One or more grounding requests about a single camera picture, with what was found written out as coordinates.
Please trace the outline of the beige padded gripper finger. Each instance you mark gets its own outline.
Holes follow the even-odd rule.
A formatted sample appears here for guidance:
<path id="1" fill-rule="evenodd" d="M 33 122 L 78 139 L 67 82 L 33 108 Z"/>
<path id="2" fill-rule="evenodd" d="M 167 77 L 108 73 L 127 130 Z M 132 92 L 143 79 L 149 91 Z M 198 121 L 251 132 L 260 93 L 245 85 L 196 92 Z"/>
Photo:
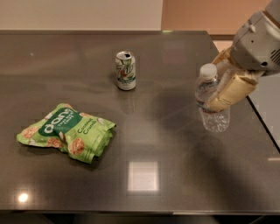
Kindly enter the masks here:
<path id="1" fill-rule="evenodd" d="M 229 63 L 232 64 L 233 61 L 231 60 L 231 48 L 227 48 L 227 49 L 223 49 L 212 61 L 213 64 L 217 65 L 220 62 L 225 62 L 225 63 Z"/>
<path id="2" fill-rule="evenodd" d="M 221 77 L 217 89 L 205 102 L 205 108 L 221 112 L 251 94 L 258 85 L 262 71 L 228 69 Z"/>

